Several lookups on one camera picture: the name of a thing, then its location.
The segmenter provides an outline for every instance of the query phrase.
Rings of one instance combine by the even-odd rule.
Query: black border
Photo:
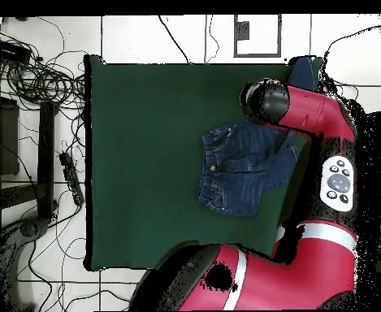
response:
[[[84,201],[86,205],[86,255],[83,265],[87,271],[92,269],[93,254],[93,203],[92,203],[92,66],[90,55],[84,56],[84,138],[86,150],[84,153]]]

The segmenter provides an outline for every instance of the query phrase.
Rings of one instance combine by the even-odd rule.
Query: red robot arm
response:
[[[349,113],[335,99],[270,81],[247,84],[240,102],[253,122],[314,138],[271,258],[235,245],[176,249],[144,276],[131,311],[317,309],[353,293],[357,172]]]

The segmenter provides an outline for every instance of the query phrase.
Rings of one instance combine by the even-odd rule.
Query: circular button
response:
[[[349,199],[346,195],[342,194],[340,195],[339,199],[343,202],[343,203],[348,203],[349,202]]]
[[[329,197],[331,200],[334,200],[335,198],[337,198],[337,194],[331,190],[327,193],[327,197]]]
[[[347,193],[350,190],[350,180],[348,177],[341,175],[340,173],[331,175],[327,181],[327,185],[330,189],[333,189],[339,193]]]

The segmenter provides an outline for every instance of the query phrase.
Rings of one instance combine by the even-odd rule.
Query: green mat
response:
[[[85,266],[151,268],[190,240],[237,242],[269,254],[287,187],[264,193],[254,219],[201,206],[201,136],[243,118],[238,97],[244,84],[285,81],[291,68],[102,64],[93,56],[85,65],[88,60],[93,190],[86,193],[92,221]],[[301,148],[305,140],[296,136],[295,143]]]

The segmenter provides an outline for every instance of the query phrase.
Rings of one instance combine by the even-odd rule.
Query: jeans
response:
[[[315,90],[309,58],[299,58],[288,83]],[[299,156],[294,133],[247,119],[224,124],[202,137],[203,167],[197,201],[234,216],[258,214],[262,193],[289,182]]]

